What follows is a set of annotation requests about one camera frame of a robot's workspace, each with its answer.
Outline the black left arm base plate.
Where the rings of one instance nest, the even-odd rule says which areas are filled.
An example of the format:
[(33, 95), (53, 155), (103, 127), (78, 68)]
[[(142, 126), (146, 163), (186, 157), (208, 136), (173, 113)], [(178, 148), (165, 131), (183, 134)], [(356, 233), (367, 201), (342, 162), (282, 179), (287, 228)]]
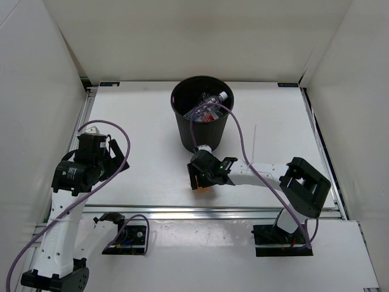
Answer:
[(123, 229), (118, 227), (119, 235), (102, 254), (113, 256), (145, 256), (149, 247), (150, 224), (130, 224)]

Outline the orange juice bottle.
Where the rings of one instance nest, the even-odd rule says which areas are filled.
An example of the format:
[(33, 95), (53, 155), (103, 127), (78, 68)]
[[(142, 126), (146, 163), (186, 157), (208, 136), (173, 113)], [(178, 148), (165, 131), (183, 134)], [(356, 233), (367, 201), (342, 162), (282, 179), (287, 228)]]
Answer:
[(213, 186), (213, 183), (207, 180), (200, 179), (197, 181), (198, 184), (198, 190), (200, 192), (206, 192), (211, 189)]

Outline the clear bottle red cap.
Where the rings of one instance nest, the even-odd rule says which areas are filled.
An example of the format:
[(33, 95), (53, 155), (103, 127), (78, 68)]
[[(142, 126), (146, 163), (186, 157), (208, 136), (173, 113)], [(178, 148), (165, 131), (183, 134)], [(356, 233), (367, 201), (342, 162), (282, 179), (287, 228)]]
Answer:
[(224, 116), (225, 112), (217, 110), (217, 111), (206, 111), (203, 112), (199, 116), (200, 122), (213, 122), (215, 120), (218, 120), (219, 118), (222, 118)]

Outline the clear bottle blue label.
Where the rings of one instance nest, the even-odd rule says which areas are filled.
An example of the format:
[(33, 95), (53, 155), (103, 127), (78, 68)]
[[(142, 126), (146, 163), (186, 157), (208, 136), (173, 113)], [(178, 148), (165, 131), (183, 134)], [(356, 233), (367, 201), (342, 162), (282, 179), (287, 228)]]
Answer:
[(184, 117), (188, 120), (193, 120), (194, 122), (200, 122), (199, 121), (199, 116), (206, 111), (206, 108), (203, 107), (203, 108), (193, 108), (191, 109), (189, 112), (187, 112), (186, 114), (184, 114)]

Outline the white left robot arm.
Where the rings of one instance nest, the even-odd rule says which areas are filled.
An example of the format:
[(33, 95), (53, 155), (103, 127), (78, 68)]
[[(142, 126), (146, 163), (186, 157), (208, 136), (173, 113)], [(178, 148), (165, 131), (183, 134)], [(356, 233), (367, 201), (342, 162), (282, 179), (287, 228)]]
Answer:
[(110, 135), (83, 133), (78, 148), (57, 165), (52, 180), (50, 218), (43, 230), (38, 258), (21, 276), (21, 285), (46, 291), (84, 291), (89, 280), (88, 257), (109, 243), (125, 241), (128, 232), (116, 214), (87, 239), (88, 247), (75, 241), (88, 194), (129, 168), (127, 156)]

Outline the clear bottle black label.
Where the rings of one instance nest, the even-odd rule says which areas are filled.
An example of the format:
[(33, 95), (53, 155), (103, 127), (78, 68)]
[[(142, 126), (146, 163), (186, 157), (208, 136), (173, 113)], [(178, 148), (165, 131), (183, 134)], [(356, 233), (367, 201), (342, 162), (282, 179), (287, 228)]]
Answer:
[(200, 110), (212, 110), (215, 104), (221, 104), (226, 99), (228, 99), (228, 95), (225, 91), (220, 92), (217, 95), (209, 95), (205, 92), (202, 93), (199, 100), (199, 109)]

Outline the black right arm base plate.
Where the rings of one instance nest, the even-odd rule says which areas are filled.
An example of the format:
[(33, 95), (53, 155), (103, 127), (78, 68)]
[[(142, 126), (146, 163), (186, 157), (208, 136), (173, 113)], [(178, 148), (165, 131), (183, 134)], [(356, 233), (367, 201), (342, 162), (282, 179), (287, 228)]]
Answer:
[(304, 257), (313, 256), (300, 229), (293, 234), (271, 224), (253, 225), (251, 231), (257, 257)]

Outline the clear plastic bottle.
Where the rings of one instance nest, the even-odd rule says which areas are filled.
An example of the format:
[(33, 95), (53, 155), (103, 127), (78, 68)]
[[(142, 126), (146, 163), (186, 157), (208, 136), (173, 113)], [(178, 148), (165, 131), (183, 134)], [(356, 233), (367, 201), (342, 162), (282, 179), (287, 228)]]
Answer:
[(191, 109), (184, 117), (194, 122), (211, 122), (219, 119), (219, 114), (214, 105), (204, 105), (198, 109)]

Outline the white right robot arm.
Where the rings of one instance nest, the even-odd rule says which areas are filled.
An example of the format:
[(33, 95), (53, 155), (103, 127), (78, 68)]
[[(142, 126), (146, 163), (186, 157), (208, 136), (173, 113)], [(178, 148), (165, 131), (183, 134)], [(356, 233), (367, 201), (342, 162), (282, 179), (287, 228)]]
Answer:
[(219, 160), (210, 147), (202, 145), (187, 165), (193, 190), (215, 185), (268, 188), (280, 201), (282, 211), (272, 226), (254, 233), (262, 245), (311, 243), (306, 221), (317, 219), (331, 189), (331, 183), (303, 158), (282, 164), (249, 164), (226, 157)]

